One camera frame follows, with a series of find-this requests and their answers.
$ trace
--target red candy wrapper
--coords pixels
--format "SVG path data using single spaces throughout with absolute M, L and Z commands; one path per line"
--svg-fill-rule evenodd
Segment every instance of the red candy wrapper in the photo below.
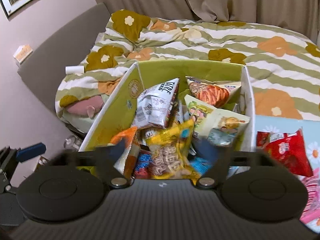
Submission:
M 281 162 L 293 174 L 311 177 L 312 168 L 306 156 L 302 130 L 295 133 L 257 133 L 257 147 Z

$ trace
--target pink snack package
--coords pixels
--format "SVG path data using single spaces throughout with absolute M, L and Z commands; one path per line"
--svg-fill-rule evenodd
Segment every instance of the pink snack package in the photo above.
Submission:
M 300 217 L 300 221 L 304 224 L 320 217 L 319 168 L 315 169 L 313 174 L 310 178 L 304 177 L 301 180 L 308 190 L 308 202 Z

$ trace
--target blue handle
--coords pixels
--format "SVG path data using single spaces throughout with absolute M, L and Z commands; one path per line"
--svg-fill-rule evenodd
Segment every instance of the blue handle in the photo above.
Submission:
M 44 154 L 46 150 L 47 148 L 43 143 L 37 143 L 27 148 L 18 150 L 16 160 L 22 163 L 41 154 Z

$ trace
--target floral duvet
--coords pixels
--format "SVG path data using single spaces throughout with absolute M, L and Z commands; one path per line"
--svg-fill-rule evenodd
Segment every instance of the floral duvet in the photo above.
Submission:
M 173 59 L 244 64 L 256 114 L 320 120 L 320 50 L 304 35 L 256 23 L 169 21 L 128 10 L 111 15 L 104 36 L 81 62 L 85 73 L 61 82 L 57 115 L 69 122 L 66 107 L 110 94 L 136 61 Z

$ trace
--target pink plush toy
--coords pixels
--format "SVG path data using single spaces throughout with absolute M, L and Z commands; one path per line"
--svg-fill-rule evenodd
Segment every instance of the pink plush toy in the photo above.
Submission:
M 66 110 L 70 114 L 77 114 L 93 118 L 95 113 L 98 113 L 101 110 L 103 104 L 104 102 L 102 100 L 102 97 L 100 95 L 97 95 L 67 106 Z

